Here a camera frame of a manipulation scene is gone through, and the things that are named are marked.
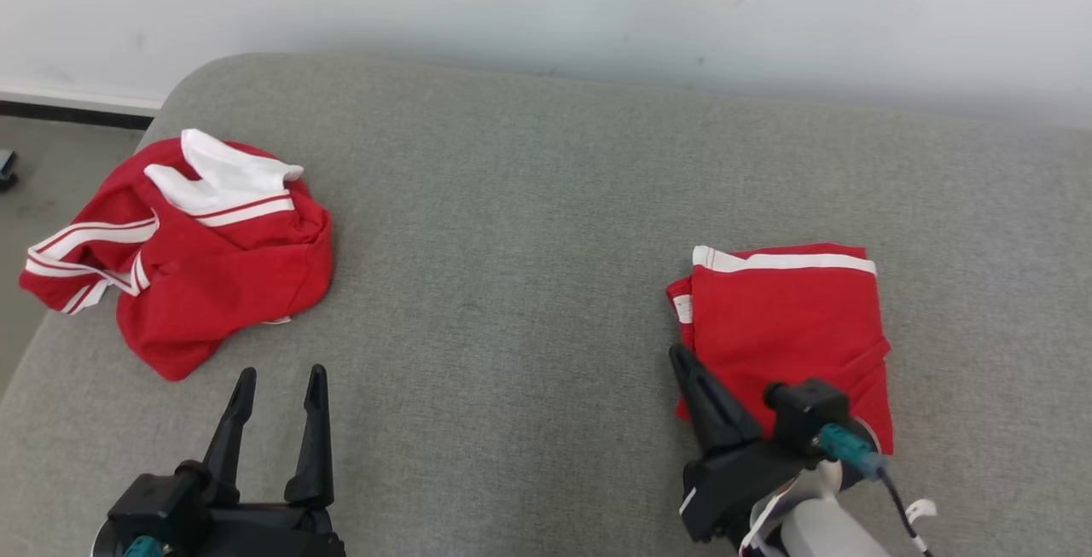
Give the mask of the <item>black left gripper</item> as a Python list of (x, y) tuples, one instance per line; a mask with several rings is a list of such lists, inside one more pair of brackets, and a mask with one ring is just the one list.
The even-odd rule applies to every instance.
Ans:
[[(203, 463), (207, 470), (204, 499), (211, 505), (237, 505), (241, 440), (253, 412), (257, 371), (245, 368), (235, 383)], [(295, 475), (286, 483), (288, 505), (237, 505), (211, 510), (207, 533), (195, 549), (171, 556), (345, 556), (345, 543), (333, 530), (328, 506), (335, 500), (328, 372), (313, 365), (305, 390), (305, 430)]]

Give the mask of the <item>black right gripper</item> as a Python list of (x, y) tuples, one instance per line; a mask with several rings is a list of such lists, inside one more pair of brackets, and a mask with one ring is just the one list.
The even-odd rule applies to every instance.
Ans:
[(760, 440), (762, 428), (752, 414), (691, 349), (674, 344), (668, 358), (702, 455), (682, 470), (682, 526), (701, 544), (725, 538), (740, 545), (753, 506), (804, 470), (815, 470), (822, 452), (811, 449), (800, 455)]

